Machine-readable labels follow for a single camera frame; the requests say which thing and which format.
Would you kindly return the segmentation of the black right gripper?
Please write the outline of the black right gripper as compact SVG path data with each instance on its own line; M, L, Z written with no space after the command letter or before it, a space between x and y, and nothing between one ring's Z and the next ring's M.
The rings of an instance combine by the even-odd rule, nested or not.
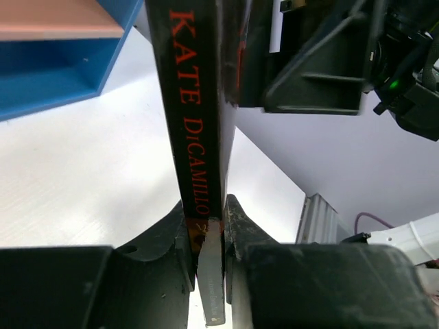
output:
M379 98L375 114L438 140L437 1L285 1L276 53L273 9L273 1L250 6L240 107L355 115L368 84Z

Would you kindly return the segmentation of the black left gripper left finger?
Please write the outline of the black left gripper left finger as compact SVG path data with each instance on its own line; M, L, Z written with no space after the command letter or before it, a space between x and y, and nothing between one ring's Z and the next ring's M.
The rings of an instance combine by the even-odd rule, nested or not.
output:
M118 248L1 250L2 328L186 328L195 274L182 206Z

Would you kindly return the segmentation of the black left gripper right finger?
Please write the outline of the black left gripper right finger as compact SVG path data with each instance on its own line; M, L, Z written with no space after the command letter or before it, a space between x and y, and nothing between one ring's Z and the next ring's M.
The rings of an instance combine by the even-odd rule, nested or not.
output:
M234 328L434 328L409 258L388 245L282 244L226 200L226 300Z

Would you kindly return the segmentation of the Kate DiCamillo dark book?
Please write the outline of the Kate DiCamillo dark book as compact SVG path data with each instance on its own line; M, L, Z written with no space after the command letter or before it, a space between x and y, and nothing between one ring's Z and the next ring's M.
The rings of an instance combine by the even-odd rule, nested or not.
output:
M228 168L252 4L145 6L204 318L222 325Z

